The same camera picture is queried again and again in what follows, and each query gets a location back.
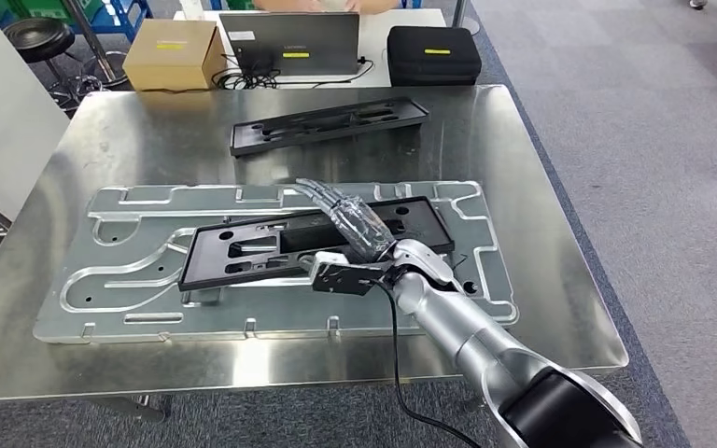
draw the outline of silver robot arm segment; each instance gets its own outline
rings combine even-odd
[[[364,295],[382,282],[397,307],[485,398],[502,446],[641,447],[639,426],[619,399],[588,375],[516,340],[465,294],[453,270],[429,247],[416,240],[395,242],[360,198],[308,179],[298,179],[293,188],[312,199],[364,260],[375,264],[352,265],[343,254],[317,253],[307,261],[312,288]]]
[[[415,240],[397,243],[389,283],[412,316],[485,398],[502,446],[639,447],[639,426],[611,392],[532,351],[460,289],[449,266]]]

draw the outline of black case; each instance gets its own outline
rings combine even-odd
[[[388,33],[391,85],[471,86],[482,59],[465,28],[395,26]]]

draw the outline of metal plate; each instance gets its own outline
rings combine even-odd
[[[428,197],[455,239],[456,266],[477,303],[502,325],[517,320],[485,197],[473,182],[338,184],[366,202]],[[48,343],[322,338],[387,334],[388,302],[314,292],[306,276],[181,293],[177,279],[198,227],[315,207],[286,186],[147,186],[101,189],[78,226],[37,316]],[[421,330],[407,316],[402,333]]]

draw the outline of metal table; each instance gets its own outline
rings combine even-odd
[[[399,95],[428,108],[430,122],[420,130],[229,156],[227,134],[235,122]],[[32,336],[51,278],[99,188],[273,184],[296,176],[480,182],[520,307],[512,333],[573,368],[603,371],[627,363],[505,87],[98,92],[83,102],[0,247],[0,399],[391,379],[390,337],[51,345]],[[427,336],[402,338],[401,376],[455,375]]]

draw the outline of black plastic part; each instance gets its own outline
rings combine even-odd
[[[590,448],[641,448],[641,445],[632,441],[624,432],[617,431],[598,439]]]
[[[278,147],[415,126],[428,119],[426,108],[404,97],[259,119],[232,127],[230,153],[240,157]]]
[[[375,286],[371,280],[380,280],[384,270],[369,266],[338,266],[323,264],[317,270],[312,289],[335,294],[363,296]]]
[[[455,241],[428,198],[422,196],[368,205],[384,220],[397,240],[416,239],[440,254],[455,250]],[[200,242],[209,232],[216,236],[210,235],[210,244],[205,247]],[[255,249],[249,252],[246,248],[250,245]],[[359,259],[330,218],[319,211],[201,227],[193,234],[177,285],[181,291],[191,291],[299,275],[305,273],[300,257],[323,250],[341,252],[351,261]],[[194,257],[212,259],[208,267],[218,263],[218,268],[212,270],[218,275],[191,273]]]
[[[529,448],[594,448],[625,431],[603,404],[554,370],[535,378],[500,413]]]

